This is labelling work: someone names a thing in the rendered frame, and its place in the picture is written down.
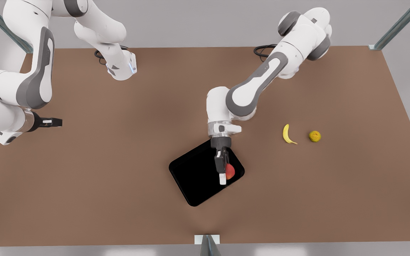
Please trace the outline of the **yellow banana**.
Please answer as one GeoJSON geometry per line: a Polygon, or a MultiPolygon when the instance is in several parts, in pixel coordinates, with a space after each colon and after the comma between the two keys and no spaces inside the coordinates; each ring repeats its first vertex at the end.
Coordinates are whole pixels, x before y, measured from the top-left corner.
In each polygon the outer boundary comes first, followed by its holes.
{"type": "Polygon", "coordinates": [[[284,128],[283,128],[283,139],[284,139],[284,141],[286,141],[288,144],[296,144],[296,145],[298,145],[297,142],[294,142],[294,141],[292,141],[292,140],[289,138],[289,124],[286,124],[286,125],[284,126],[284,128]]]}

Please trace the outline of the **black storage box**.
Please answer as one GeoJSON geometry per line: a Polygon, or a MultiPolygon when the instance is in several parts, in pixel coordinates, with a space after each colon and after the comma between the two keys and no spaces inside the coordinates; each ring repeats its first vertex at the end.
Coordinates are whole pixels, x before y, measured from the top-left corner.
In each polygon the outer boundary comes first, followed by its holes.
{"type": "Polygon", "coordinates": [[[245,174],[244,166],[235,153],[228,149],[229,162],[235,175],[220,185],[215,168],[215,151],[211,141],[198,145],[169,164],[169,171],[187,203],[196,207],[238,181],[245,174]]]}

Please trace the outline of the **silver frame post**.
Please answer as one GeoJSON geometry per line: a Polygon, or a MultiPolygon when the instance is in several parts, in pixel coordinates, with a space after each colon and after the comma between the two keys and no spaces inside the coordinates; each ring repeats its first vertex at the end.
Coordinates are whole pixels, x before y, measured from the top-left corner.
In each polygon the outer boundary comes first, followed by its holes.
{"type": "Polygon", "coordinates": [[[25,40],[21,39],[18,37],[16,34],[14,34],[8,26],[5,24],[5,21],[2,18],[2,15],[0,14],[0,29],[8,36],[10,37],[21,49],[25,51],[27,54],[33,53],[33,48],[32,46],[27,43],[25,40]]]}
{"type": "Polygon", "coordinates": [[[199,256],[221,256],[217,247],[220,243],[220,235],[195,235],[195,245],[201,245],[199,256]]]}
{"type": "Polygon", "coordinates": [[[397,20],[392,27],[374,45],[368,45],[369,50],[382,50],[394,37],[410,23],[410,8],[397,20]]]}

